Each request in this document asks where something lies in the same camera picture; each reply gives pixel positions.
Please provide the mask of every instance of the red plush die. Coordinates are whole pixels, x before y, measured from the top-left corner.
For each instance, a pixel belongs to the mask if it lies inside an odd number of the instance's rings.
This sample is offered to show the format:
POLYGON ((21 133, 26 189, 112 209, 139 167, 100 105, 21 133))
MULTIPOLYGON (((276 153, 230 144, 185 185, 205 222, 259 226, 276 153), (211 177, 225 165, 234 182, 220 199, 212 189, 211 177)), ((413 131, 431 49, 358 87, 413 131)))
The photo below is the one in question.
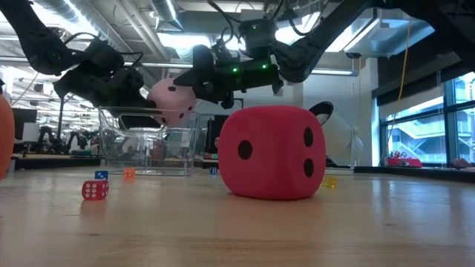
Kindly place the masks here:
POLYGON ((324 177, 320 122, 302 108, 269 106, 233 113, 220 133, 221 176, 232 193, 268 200, 311 197, 324 177))

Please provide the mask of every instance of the black handle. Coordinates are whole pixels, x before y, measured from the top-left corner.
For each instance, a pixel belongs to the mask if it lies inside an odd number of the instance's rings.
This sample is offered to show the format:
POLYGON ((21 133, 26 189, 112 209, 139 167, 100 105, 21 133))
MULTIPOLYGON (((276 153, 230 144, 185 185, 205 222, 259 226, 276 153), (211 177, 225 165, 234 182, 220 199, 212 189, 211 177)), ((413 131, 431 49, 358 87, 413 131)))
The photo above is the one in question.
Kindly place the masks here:
POLYGON ((327 115, 327 118, 323 122, 320 121, 320 123, 323 125, 333 114, 333 104, 328 101, 320 102, 317 105, 311 107, 309 111, 315 116, 327 115))

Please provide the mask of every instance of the desk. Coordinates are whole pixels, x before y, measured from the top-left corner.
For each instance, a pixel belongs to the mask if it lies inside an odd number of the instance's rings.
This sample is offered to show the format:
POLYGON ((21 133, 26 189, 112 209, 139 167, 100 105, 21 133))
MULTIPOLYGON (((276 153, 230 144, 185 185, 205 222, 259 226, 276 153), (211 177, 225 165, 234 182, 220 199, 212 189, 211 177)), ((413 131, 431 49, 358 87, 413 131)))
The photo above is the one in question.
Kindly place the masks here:
POLYGON ((0 182, 0 266, 474 266, 475 187, 341 175, 308 200, 229 194, 189 178, 111 175, 86 202, 95 168, 18 171, 0 182))

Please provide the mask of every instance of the computer monitor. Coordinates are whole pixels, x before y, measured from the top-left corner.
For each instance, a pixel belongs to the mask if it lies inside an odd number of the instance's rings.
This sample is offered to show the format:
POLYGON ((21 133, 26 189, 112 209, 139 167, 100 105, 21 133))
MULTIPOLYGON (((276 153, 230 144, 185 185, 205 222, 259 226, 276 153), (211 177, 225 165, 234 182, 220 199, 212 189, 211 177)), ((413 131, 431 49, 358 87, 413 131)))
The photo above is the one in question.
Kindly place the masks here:
POLYGON ((22 140, 24 123, 35 123, 38 111, 24 108, 12 108, 12 110, 15 117, 15 139, 22 140))

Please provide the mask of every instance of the small blue die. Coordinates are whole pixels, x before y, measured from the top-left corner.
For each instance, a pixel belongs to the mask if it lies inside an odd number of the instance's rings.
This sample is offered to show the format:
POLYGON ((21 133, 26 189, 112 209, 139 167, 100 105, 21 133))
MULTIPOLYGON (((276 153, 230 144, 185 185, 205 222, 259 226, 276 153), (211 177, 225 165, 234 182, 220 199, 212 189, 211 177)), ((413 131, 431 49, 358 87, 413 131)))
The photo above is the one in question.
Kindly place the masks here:
POLYGON ((107 171, 96 171, 94 179, 109 179, 109 173, 107 171))

